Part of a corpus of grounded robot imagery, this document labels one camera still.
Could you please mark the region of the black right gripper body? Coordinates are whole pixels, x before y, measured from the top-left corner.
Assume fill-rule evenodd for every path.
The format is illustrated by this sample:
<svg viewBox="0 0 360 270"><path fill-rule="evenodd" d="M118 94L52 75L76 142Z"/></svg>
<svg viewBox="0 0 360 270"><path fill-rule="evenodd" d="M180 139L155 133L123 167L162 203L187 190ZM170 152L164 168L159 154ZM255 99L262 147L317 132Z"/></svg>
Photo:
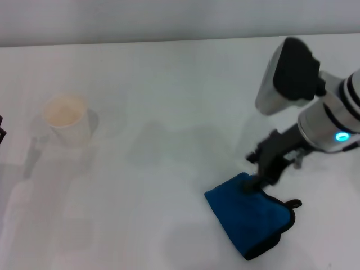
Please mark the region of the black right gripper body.
<svg viewBox="0 0 360 270"><path fill-rule="evenodd" d="M246 160L257 165L257 175L266 178L266 186L275 185L282 172L294 162L294 158L287 160L285 155L299 149L307 150L307 142L302 136L297 124L283 133L273 130L257 144L254 151L246 155Z"/></svg>

